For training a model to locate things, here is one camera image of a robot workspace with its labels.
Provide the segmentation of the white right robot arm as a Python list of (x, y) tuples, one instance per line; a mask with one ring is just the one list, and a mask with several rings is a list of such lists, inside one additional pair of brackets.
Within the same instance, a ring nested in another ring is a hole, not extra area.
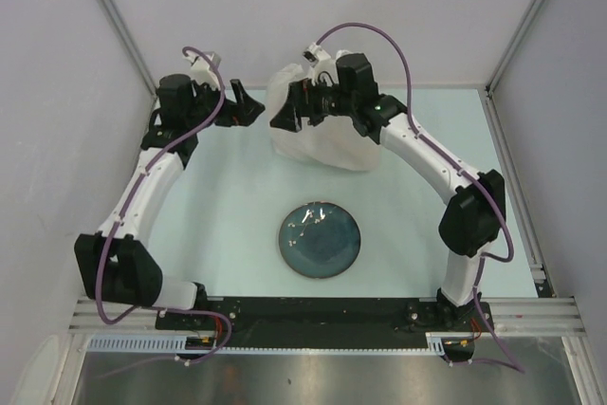
[(289, 64), (267, 84), (274, 150), (303, 163), (369, 172), (386, 149), (404, 160), (439, 195), (438, 230), (449, 250), (437, 307), (439, 322), (459, 330), (471, 319), (481, 257), (505, 232), (505, 182), (444, 149), (420, 128), (406, 104), (380, 91), (361, 53), (323, 54), (309, 69)]

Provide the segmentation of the white plastic bag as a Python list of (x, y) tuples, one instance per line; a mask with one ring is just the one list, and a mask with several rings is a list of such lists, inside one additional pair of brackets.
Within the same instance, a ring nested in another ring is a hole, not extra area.
[[(267, 115), (272, 119), (285, 103), (288, 85), (307, 77), (308, 69), (288, 64), (269, 80), (265, 95)], [(331, 77), (328, 73), (324, 80)], [(303, 163), (320, 163), (352, 172), (368, 172), (380, 164), (380, 147), (355, 130), (347, 117), (328, 117), (313, 127), (306, 121), (299, 133), (269, 129), (274, 151)]]

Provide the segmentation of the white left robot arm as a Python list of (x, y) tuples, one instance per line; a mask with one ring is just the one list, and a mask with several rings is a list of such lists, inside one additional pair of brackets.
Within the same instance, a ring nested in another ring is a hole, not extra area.
[(240, 80), (230, 80), (230, 88), (228, 99), (185, 74), (160, 80), (137, 168), (119, 203), (95, 233), (80, 235), (74, 245), (85, 293), (97, 304), (176, 308), (191, 329), (208, 321), (204, 287), (166, 275), (149, 240), (165, 198), (193, 156), (198, 132), (213, 125), (247, 127), (264, 112)]

